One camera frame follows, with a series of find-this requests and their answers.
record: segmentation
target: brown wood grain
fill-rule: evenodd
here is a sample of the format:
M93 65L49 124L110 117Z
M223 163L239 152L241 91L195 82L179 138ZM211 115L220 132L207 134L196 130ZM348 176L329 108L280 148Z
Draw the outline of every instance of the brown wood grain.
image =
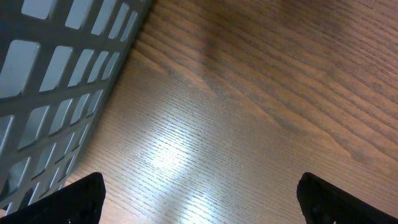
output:
M71 181L103 173L102 223L305 223L304 172L398 217L397 12L156 1Z

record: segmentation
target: grid pattern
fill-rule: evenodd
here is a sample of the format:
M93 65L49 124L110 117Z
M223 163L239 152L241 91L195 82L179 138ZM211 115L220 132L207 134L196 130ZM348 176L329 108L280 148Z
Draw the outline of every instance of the grid pattern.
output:
M6 215L63 187L150 2L0 2L0 208L7 207Z

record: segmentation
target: tabletop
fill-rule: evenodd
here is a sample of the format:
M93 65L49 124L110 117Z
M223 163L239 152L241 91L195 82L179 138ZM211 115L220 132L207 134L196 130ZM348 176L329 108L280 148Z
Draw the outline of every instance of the tabletop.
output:
M312 172L398 217L398 6L158 0L70 182L102 223L305 223Z

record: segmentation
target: black object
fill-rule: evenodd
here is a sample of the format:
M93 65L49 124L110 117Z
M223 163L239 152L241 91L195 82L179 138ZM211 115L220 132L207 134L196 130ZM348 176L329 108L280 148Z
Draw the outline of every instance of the black object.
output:
M102 174L92 173L81 180L0 219L8 223L97 224L105 199Z
M297 199L307 224L398 223L398 219L311 173L304 173L298 183Z

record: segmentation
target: gray crate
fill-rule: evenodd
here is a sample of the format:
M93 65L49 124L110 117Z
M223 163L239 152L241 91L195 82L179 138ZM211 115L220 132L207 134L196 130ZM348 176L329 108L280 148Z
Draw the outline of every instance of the gray crate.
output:
M0 208L63 187L151 0L0 2Z

